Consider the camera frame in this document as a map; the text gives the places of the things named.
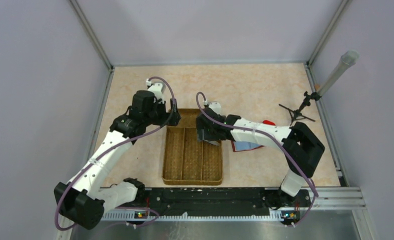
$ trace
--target gray cylindrical tube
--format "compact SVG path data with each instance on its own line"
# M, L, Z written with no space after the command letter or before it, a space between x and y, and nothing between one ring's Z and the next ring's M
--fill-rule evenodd
M337 79L339 79L347 69L356 63L358 58L359 53L355 50L349 50L343 56L341 56L337 66L334 68L334 70L332 70L326 81L316 91L317 94L319 96L324 95L325 92L328 91L328 89L334 84L334 82L337 81Z

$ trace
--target metal frame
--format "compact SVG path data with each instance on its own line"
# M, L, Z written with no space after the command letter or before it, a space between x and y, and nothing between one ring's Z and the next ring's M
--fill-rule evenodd
M138 63L138 64L116 64L115 67L146 67L146 66L185 66L185 65L224 65L224 64L304 64L306 60L254 60L254 61L186 61L186 62L166 62L166 63Z
M68 0L70 6L72 7L73 11L75 12L76 16L78 17L79 22L81 23L83 30L88 35L89 40L91 40L92 45L95 48L95 51L98 53L104 64L106 65L107 69L112 71L113 65L110 63L110 60L107 57L100 41L98 40L97 36L95 35L94 30L92 29L91 25L89 24L85 14L83 13L82 9L80 8L78 2L76 0Z
M79 22L82 24L84 31L88 35L91 43L94 46L95 51L98 53L99 57L102 59L104 64L106 65L107 69L110 71L108 80L107 80L107 85L106 89L104 92L104 97L101 101L100 105L100 112L98 115L97 123L95 126L95 131L94 135L92 138L92 143L90 144L90 149L89 149L89 154L92 154L95 148L96 144L96 139L98 136L98 131L101 125L101 120L103 116L103 112L105 109L105 104L107 101L108 97L108 92L111 86L111 81L113 79L114 75L114 67L111 64L110 60L108 59L103 47L101 46L98 38L96 37L91 25L89 24L85 14L83 13L82 9L80 8L79 4L77 3L76 0L68 0L68 2L71 4L72 9L74 10L75 14L78 17ZM319 53L322 51L323 47L326 44L326 41L328 40L329 36L332 34L334 31L337 22L339 21L340 17L342 16L342 13L345 11L345 9L348 7L348 5L351 3L351 0L342 0L339 8L337 9L336 13L334 14L333 18L331 19L331 22L329 23L328 27L325 29L324 34L322 35L321 39L319 40L318 44L316 45L313 53L311 54L309 60L306 62L305 69L307 73L307 77L309 79L310 86L312 90L314 91L314 85L316 83L311 66L313 63L316 61ZM326 112L326 108L323 104L322 99L320 101L316 102L316 106L318 108L319 114L320 114L320 119L322 121L322 125L325 130L325 134L327 137L328 144L331 148L331 153L333 156L333 159L335 161L336 169L337 169L337 174L339 178L341 178L343 181L341 182L342 187L322 187L322 188L317 188L319 192L319 198L315 201L314 208L312 209L313 211L341 211L341 210L352 210L355 224L357 227L357 230L359 232L359 236L362 240L373 240L373 239L378 239L376 232L374 230L373 224L369 218L368 212L366 210L366 205L362 196L362 193L360 191L360 188L358 187L346 187L347 183L345 181L345 176L346 176L346 171L341 164L341 154L339 152L339 147L337 146L337 141L335 140L334 134L332 127L329 124L329 119L328 119L328 114ZM208 217L207 219L205 218L199 218L199 219L193 219L192 217L189 216L181 216L179 218L175 217L165 217L161 218L160 221L272 221L272 220L277 220L277 214L276 212L272 212L272 216L265 216L265 217L257 217L257 218L251 218L251 217L237 217L237 218L210 218ZM133 216L128 214L126 210L119 210L111 215L105 215L103 220L104 221L113 221L113 217L122 217L122 220L124 221L136 221L136 219L133 219ZM61 224L69 224L69 221L64 221L62 220ZM57 238L58 240L61 239L69 239L71 236L71 230L65 231L65 232L58 232L57 233Z
M114 68L111 69L110 74L108 75L107 85L105 86L103 99L101 101L100 110L98 112L97 122L95 123L95 127L94 127L95 129L94 134L92 136L92 141L90 143L90 147L88 151L88 156L85 159L86 161L92 157L95 151L95 145L97 143L98 133L100 131L101 122L103 120L103 114L108 99L108 93L110 92L111 82L113 81L113 76L114 76Z
M340 20L340 17L342 16L343 12L347 9L347 7L350 5L351 1L352 0L342 0L341 1L340 6L338 7L337 11L335 12L334 16L332 17L331 21L329 22L328 26L326 27L325 32L323 33L322 37L320 38L319 42L317 43L315 50L310 55L310 58L307 61L307 65L309 67L312 66L313 63L315 62L315 60L317 59L317 56L322 51L329 36L331 36L332 32L334 32L334 29L335 29L338 21Z
M276 190L274 187L266 187L266 190ZM309 195L313 198L313 193L310 188L304 187L304 190L309 191ZM365 211L366 205L363 200L362 192L358 187L317 187L319 197L313 204L312 211L341 211L354 210ZM302 210L307 210L307 207L301 207ZM279 210L271 210L267 216L188 216L186 214L181 216L161 216L157 221L163 222L271 222L281 221L282 211L293 211L293 207L281 207ZM128 221L128 222L143 222L146 219L135 218L135 211L125 209L115 209L104 214L102 221Z

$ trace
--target zip tie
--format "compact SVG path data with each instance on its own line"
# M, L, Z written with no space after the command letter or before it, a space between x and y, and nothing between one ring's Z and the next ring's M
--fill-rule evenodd
M94 157L91 157L91 158L88 160L88 162L89 162L90 164L93 164L93 165L96 165L96 164L98 163L98 161L97 161Z
M261 125L261 123L259 123L259 122L253 125L253 137L254 137L254 138L255 138L255 135L256 135L256 130L257 130L257 128L258 128L260 125Z

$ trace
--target cable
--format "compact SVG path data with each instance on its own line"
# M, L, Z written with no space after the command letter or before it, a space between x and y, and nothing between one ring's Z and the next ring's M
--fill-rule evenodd
M100 235L102 232L104 232L105 230L107 230L107 229L109 229L109 228L111 228L111 227L114 227L114 226L116 226L116 225L127 225L127 226L131 226L131 227L134 227L134 228L141 228L141 227L145 227L145 226L147 226L147 225L150 225L150 224L154 223L154 221L157 220L157 219L160 217L160 214L159 214L157 211L152 210L152 209L150 209L150 208L148 208L148 207L118 206L118 207L116 207L116 209L133 210L133 211L136 211L136 210L140 210L140 211L150 211L150 212L154 213L154 214L156 215L156 217L153 218L153 219L151 219L150 221L146 221L146 222L144 222L143 224L140 224L140 225L130 224L130 223L128 223L127 221L125 221L125 222L121 221L121 222L112 223L112 224L106 226L105 228L99 230L96 234L94 234L94 235L92 236L92 238L90 238L90 240L92 240L92 239L94 239L95 237L99 236L99 235Z
M126 109L125 115L128 114L129 110L132 108L132 106L129 106L128 109Z
M222 126L222 127L226 127L226 128L230 128L230 129L238 129L238 130L245 130L245 131L250 131L252 132L253 129L252 128L247 128L247 127L241 127L241 126L232 126L232 125L228 125L228 124L224 124L222 122L219 122L215 119L213 119L212 117L210 117L201 107L200 102L198 101L198 96L202 95L204 98L204 101L207 101L206 96L204 95L204 93L202 92L198 92L196 95L196 102L197 102L197 106L200 109L201 113L204 114L204 116L206 116L206 118L208 118L210 121ZM281 143L278 142L278 140L276 140L272 135L268 134L267 132L264 131L260 131L260 130L256 130L255 132L259 133L259 134L263 134L265 136L267 136L268 138L270 138L278 147L279 149L281 149L282 152L284 152L285 156L290 160L290 162L293 164L293 166L297 169L298 173L304 178L304 180L306 181L306 183L309 185L310 189L313 192L313 200L309 206L309 208L307 209L306 213L304 214L304 216L296 223L294 224L294 226L297 226L299 222L301 222L301 220L303 220L307 213L310 211L310 209L312 208L315 199L317 197L319 197L319 194L316 190L315 184L313 182L312 179L309 179L303 172L303 170L301 170L301 168L298 166L298 164L295 162L295 160L291 157L291 155L284 149L284 147L281 145Z
M121 145L127 144L127 143L129 143L129 142L131 142L131 141L138 140L138 139L140 139L140 138L146 137L146 136L148 136L148 135L151 135L151 134L157 132L157 131L160 130L163 126L167 125L167 123L170 121L170 119L171 119L172 116L173 116L174 109L176 108L176 99L175 99L175 95L173 94L173 90L172 90L172 88L170 87L169 83L168 83L166 80L164 80L163 78L161 78L161 77L159 77L159 76L153 76L153 77L150 77L148 80L150 81L150 80L152 80L152 79L161 80L161 81L167 86L167 88L168 88L169 91L170 91L170 95L172 96L172 105L170 106L170 107L171 107L171 110L170 110L170 114L169 114L169 116L167 117L166 121L165 121L160 127L156 128L156 129L154 129L154 130L152 130L152 131L146 132L146 133L144 133L144 134L142 134L142 135L139 135L139 136L136 136L136 137L133 137L133 138L129 138L129 139L125 140L125 141L122 141L122 142L120 142L120 143L118 143L118 144L116 144L116 145L110 147L109 149L107 149L107 150L105 150L103 153L101 153L98 157L96 157L96 158L95 158L96 161L99 161L99 160L100 160L103 156L105 156L107 153L111 152L113 149L115 149L115 148L117 148L117 147L119 147L119 146L121 146ZM67 231L67 230L71 229L72 227L74 227L74 226L76 225L76 223L74 223L74 224L72 224L71 226L68 226L68 227L61 227L61 226L60 226L60 223L59 223L59 212L60 212L61 204L63 203L64 199L66 198L67 193L70 191L70 189L73 187L73 185L74 185L74 184L79 180L79 178L80 178L83 174L85 174L86 171L88 171L93 165L94 165L93 163L89 163L89 165L87 165L84 169L82 169L82 170L76 175L76 177L72 180L72 182L67 186L67 188L64 190L63 194L61 195L61 198L60 198L60 200L58 201L57 208L56 208L56 211L55 211L55 216L54 216L55 227L56 227L58 230L60 230L60 231Z

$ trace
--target red object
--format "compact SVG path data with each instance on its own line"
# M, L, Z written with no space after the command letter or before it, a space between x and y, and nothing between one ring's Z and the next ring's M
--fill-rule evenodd
M264 120L264 121L263 121L263 124L276 126L274 122L269 121L269 120ZM246 149L246 150L236 151L233 141L231 141L231 144L232 144L232 151L234 151L234 153L236 153L236 152L243 152L243 151L251 151L251 150L259 149L259 148L263 147L263 146L258 146L258 147L252 148L252 149Z

